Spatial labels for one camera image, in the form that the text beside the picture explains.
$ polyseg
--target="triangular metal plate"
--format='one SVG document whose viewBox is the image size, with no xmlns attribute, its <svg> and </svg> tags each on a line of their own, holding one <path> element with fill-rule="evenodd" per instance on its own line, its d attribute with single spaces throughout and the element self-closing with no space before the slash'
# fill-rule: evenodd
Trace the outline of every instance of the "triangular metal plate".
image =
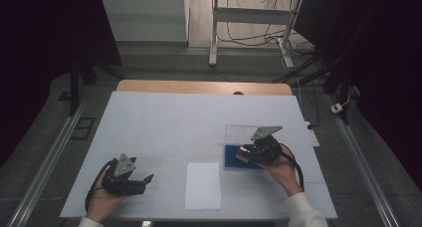
<svg viewBox="0 0 422 227">
<path fill-rule="evenodd" d="M 257 140 L 265 138 L 274 132 L 281 130 L 283 127 L 281 125 L 276 126 L 259 126 L 255 133 L 251 136 L 251 140 Z"/>
<path fill-rule="evenodd" d="M 120 160 L 117 163 L 117 167 L 114 171 L 114 176 L 118 177 L 128 172 L 131 172 L 136 169 L 136 166 L 133 162 L 124 154 L 122 153 L 120 156 Z"/>
</svg>

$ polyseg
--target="white sleeve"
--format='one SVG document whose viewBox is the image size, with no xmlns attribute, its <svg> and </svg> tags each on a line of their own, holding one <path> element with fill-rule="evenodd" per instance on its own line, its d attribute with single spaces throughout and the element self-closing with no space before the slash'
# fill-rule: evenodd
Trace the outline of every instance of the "white sleeve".
<svg viewBox="0 0 422 227">
<path fill-rule="evenodd" d="M 87 217 L 82 217 L 79 227 L 103 227 L 103 225 Z"/>
<path fill-rule="evenodd" d="M 289 197 L 285 205 L 290 216 L 289 227 L 327 227 L 325 218 L 311 206 L 303 192 Z"/>
</svg>

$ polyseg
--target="white table leg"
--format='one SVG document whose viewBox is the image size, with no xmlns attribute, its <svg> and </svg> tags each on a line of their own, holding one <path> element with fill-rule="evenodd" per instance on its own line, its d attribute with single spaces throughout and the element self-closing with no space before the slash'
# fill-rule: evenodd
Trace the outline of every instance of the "white table leg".
<svg viewBox="0 0 422 227">
<path fill-rule="evenodd" d="M 218 18 L 218 0 L 214 0 L 214 9 L 212 11 L 212 35 L 210 46 L 209 66 L 217 65 L 217 19 Z"/>
<path fill-rule="evenodd" d="M 283 36 L 283 39 L 279 41 L 279 46 L 280 46 L 280 49 L 282 50 L 283 59 L 288 69 L 293 68 L 294 64 L 289 54 L 287 43 L 289 41 L 289 37 L 292 31 L 293 25 L 295 24 L 296 16 L 298 15 L 299 7 L 301 6 L 302 0 L 294 0 L 294 2 L 295 2 L 295 5 L 291 11 L 288 24 L 286 25 L 285 35 Z"/>
</svg>

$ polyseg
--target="human hand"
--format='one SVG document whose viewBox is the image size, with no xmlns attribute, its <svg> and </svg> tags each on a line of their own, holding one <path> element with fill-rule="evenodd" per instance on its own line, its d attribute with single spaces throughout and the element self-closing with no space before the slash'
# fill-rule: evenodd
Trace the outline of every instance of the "human hand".
<svg viewBox="0 0 422 227">
<path fill-rule="evenodd" d="M 109 215 L 111 215 L 117 206 L 130 197 L 128 195 L 116 196 L 109 194 L 102 187 L 103 178 L 106 175 L 106 170 L 102 173 L 99 180 L 96 183 L 95 191 L 90 201 L 90 207 L 88 208 L 87 218 L 94 220 L 98 223 L 102 223 Z"/>
<path fill-rule="evenodd" d="M 280 144 L 280 146 L 283 147 L 283 152 L 285 154 L 289 155 L 290 157 L 294 157 L 288 147 L 283 144 Z M 283 186 L 283 188 L 288 193 L 288 196 L 303 192 L 296 179 L 294 166 L 285 157 L 280 156 L 277 160 L 270 164 L 257 163 L 257 165 L 266 169 L 273 177 L 273 179 Z"/>
</svg>

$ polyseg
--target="white power adapter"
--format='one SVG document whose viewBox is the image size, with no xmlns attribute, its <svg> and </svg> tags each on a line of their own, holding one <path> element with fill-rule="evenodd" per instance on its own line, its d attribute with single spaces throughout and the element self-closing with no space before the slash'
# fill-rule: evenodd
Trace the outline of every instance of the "white power adapter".
<svg viewBox="0 0 422 227">
<path fill-rule="evenodd" d="M 340 113 L 342 111 L 342 107 L 341 107 L 340 104 L 333 105 L 333 106 L 331 106 L 331 111 L 334 114 L 338 114 L 338 113 Z"/>
</svg>

